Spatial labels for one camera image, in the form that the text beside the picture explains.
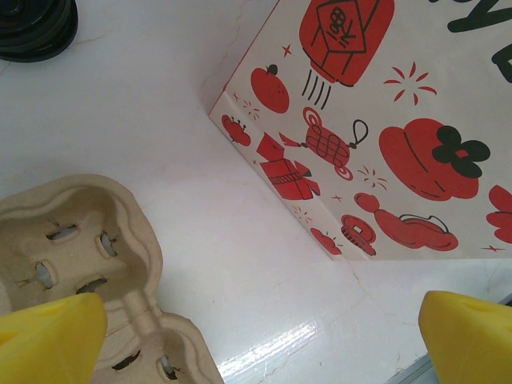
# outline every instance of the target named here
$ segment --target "red lantern illustration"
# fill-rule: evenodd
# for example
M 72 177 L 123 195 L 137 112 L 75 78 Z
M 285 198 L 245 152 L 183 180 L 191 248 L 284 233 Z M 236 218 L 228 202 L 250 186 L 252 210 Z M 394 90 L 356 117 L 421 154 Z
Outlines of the red lantern illustration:
M 336 173 L 341 178 L 348 181 L 352 180 L 354 176 L 352 172 L 346 168 L 346 164 L 349 162 L 350 158 L 350 148 L 355 150 L 357 145 L 368 136 L 368 125 L 363 120 L 356 120 L 352 127 L 355 142 L 346 144 L 339 136 L 322 125 L 322 119 L 316 110 L 307 107 L 304 109 L 303 115 L 304 120 L 306 120 L 308 124 L 306 142 L 295 142 L 284 134 L 279 134 L 285 146 L 303 146 L 309 148 L 317 156 L 323 158 L 329 164 L 332 164 L 334 170 L 336 170 Z M 364 134 L 361 138 L 358 138 L 357 135 L 358 124 L 362 124 L 364 129 Z
M 256 150 L 268 162 L 260 165 L 276 191 L 285 200 L 309 200 L 320 195 L 320 187 L 311 177 L 310 170 L 300 162 L 284 158 L 285 149 L 268 134 L 263 135 Z
M 311 66 L 329 82 L 354 86 L 384 39 L 394 0 L 312 0 L 299 37 Z

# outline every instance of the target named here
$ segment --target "molded pulp tray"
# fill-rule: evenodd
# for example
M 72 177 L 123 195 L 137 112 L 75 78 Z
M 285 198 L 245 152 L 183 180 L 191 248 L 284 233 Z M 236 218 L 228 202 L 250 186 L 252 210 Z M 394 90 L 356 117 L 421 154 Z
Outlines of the molded pulp tray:
M 77 175 L 0 202 L 0 315 L 95 291 L 108 330 L 93 384 L 222 383 L 190 320 L 156 301 L 162 252 L 134 196 Z

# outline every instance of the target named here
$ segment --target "black rubber wheel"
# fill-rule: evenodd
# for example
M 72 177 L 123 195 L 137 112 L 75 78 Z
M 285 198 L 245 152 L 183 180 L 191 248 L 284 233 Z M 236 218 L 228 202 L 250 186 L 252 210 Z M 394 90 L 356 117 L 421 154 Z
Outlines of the black rubber wheel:
M 11 17 L 11 25 L 7 26 L 6 23 L 2 24 L 0 16 L 0 59 L 11 62 L 41 62 L 57 56 L 72 43 L 78 29 L 75 0 L 24 0 L 25 11 L 33 1 L 46 5 L 45 13 L 39 17 L 35 15 L 33 8 L 30 17 L 26 14 L 24 18 L 19 15 Z M 22 25 L 13 25 L 16 20 Z

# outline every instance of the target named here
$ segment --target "white table surface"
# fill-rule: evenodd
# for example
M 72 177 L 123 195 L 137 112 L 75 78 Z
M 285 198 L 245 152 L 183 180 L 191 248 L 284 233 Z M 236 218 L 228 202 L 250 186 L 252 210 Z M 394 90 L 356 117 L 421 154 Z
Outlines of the white table surface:
M 498 301 L 512 261 L 324 255 L 206 116 L 274 4 L 78 0 L 64 54 L 0 62 L 0 197 L 76 173 L 127 186 L 164 253 L 161 307 L 228 383 L 383 383 L 426 352 L 425 292 Z

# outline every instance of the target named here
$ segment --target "tomato illustration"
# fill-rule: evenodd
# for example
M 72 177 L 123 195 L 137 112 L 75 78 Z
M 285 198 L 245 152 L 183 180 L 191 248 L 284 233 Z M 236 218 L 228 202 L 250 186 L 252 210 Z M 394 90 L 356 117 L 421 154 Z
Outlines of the tomato illustration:
M 278 78 L 278 66 L 272 64 L 266 70 L 256 68 L 250 76 L 253 92 L 265 107 L 276 114 L 284 114 L 290 106 L 290 96 Z
M 250 136 L 245 132 L 246 126 L 240 125 L 240 120 L 236 122 L 234 118 L 225 114 L 222 116 L 222 125 L 231 137 L 231 141 L 237 142 L 241 146 L 250 145 Z
M 482 176 L 476 163 L 490 157 L 483 142 L 463 142 L 458 130 L 430 118 L 418 118 L 405 128 L 385 128 L 379 146 L 396 177 L 434 201 L 476 196 Z
M 334 242 L 336 238 L 331 238 L 328 234 L 323 234 L 316 228 L 311 228 L 310 231 L 314 238 L 316 238 L 317 242 L 319 242 L 327 250 L 327 252 L 333 255 L 342 254 Z

